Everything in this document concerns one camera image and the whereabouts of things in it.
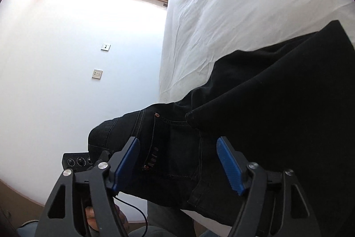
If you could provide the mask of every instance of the metal screw head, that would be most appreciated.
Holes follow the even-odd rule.
[[[99,169],[106,169],[109,166],[109,164],[107,164],[106,162],[101,162],[99,164]]]
[[[285,173],[286,173],[286,175],[288,175],[288,176],[292,176],[292,175],[294,174],[294,171],[293,171],[292,169],[287,169],[287,170],[285,171]]]
[[[258,163],[255,163],[255,162],[251,162],[251,163],[248,164],[248,167],[249,167],[250,169],[255,170],[255,169],[257,169],[257,168],[259,167],[259,164],[258,164]]]
[[[71,175],[71,169],[66,169],[66,170],[63,172],[63,175],[64,175],[65,177],[70,176],[70,175]]]

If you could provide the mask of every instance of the wooden floor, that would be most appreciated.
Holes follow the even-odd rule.
[[[0,180],[0,208],[13,227],[18,228],[23,223],[39,219],[43,207],[15,190],[12,190]]]

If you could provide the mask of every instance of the white bed sheet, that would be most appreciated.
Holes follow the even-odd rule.
[[[160,67],[160,102],[204,84],[216,60],[322,29],[338,19],[355,43],[354,0],[169,0]],[[230,227],[189,213],[220,236]]]

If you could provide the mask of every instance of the blue gripper pad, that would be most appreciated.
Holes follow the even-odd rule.
[[[112,190],[116,193],[122,191],[124,188],[127,187],[132,177],[132,171],[139,155],[140,143],[137,138],[134,138],[132,144],[129,144],[129,142],[127,142],[126,146],[128,145],[128,149],[123,148],[122,150],[122,153],[125,151],[125,149],[127,151],[125,152],[122,161],[120,162],[115,172]]]
[[[222,163],[232,189],[241,196],[246,190],[243,184],[242,170],[239,168],[237,161],[233,157],[223,138],[217,140],[217,155]]]

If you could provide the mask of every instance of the black cable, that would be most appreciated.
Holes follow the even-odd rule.
[[[131,207],[133,207],[134,209],[137,209],[139,212],[141,212],[141,214],[142,214],[143,217],[144,217],[144,220],[146,221],[146,230],[144,231],[144,234],[142,235],[142,237],[144,237],[144,236],[147,234],[147,231],[148,231],[148,220],[147,220],[147,217],[146,217],[146,216],[144,215],[144,213],[142,212],[142,210],[139,209],[139,208],[137,208],[136,206],[133,206],[133,205],[131,205],[131,204],[125,202],[125,201],[122,201],[121,199],[118,199],[116,196],[115,196],[114,198],[115,198],[116,200],[122,202],[123,204],[126,204],[126,205],[128,205],[128,206],[131,206]]]

